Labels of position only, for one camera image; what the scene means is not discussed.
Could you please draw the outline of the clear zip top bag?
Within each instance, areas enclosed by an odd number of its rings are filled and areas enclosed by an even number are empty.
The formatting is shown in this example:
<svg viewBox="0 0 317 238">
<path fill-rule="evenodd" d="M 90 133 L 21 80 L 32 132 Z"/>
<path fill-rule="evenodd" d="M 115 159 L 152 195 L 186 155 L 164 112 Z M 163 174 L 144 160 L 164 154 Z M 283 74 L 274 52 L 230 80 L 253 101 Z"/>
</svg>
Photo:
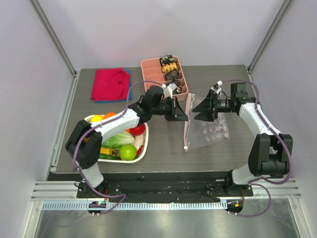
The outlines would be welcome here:
<svg viewBox="0 0 317 238">
<path fill-rule="evenodd" d="M 215 121 L 202 121 L 194 119 L 196 113 L 193 108 L 202 102 L 203 97 L 189 93 L 186 101 L 185 114 L 188 120 L 184 125 L 184 150 L 189 151 L 230 138 L 227 119 L 220 113 Z"/>
</svg>

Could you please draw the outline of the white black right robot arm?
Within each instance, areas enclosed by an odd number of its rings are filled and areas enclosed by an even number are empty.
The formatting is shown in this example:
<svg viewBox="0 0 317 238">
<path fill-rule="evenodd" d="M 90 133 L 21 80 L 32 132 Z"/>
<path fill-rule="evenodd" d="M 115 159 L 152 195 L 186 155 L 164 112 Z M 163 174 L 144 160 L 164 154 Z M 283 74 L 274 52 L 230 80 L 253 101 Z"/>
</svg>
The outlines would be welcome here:
<svg viewBox="0 0 317 238">
<path fill-rule="evenodd" d="M 225 177 L 224 191 L 234 196 L 242 185 L 264 180 L 281 185 L 288 182 L 293 172 L 293 138 L 276 129 L 267 119 L 259 102 L 259 90 L 249 96 L 246 80 L 230 81 L 230 96 L 221 99 L 222 81 L 214 84 L 206 97 L 195 106 L 195 119 L 207 122 L 216 120 L 220 113 L 236 113 L 247 124 L 255 140 L 246 165 L 231 170 Z"/>
</svg>

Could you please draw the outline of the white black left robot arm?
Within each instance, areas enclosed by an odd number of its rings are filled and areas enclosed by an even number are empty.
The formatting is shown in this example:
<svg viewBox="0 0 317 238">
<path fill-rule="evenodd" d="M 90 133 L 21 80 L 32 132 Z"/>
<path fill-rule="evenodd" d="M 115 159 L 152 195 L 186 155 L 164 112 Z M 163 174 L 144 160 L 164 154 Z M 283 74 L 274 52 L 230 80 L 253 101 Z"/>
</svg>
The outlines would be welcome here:
<svg viewBox="0 0 317 238">
<path fill-rule="evenodd" d="M 153 115 L 164 116 L 167 121 L 188 120 L 167 86 L 151 86 L 145 95 L 119 114 L 101 122 L 88 123 L 83 119 L 76 124 L 65 149 L 72 158 L 73 169 L 79 170 L 93 197 L 102 197 L 106 190 L 98 166 L 102 143 L 126 129 L 148 122 Z"/>
</svg>

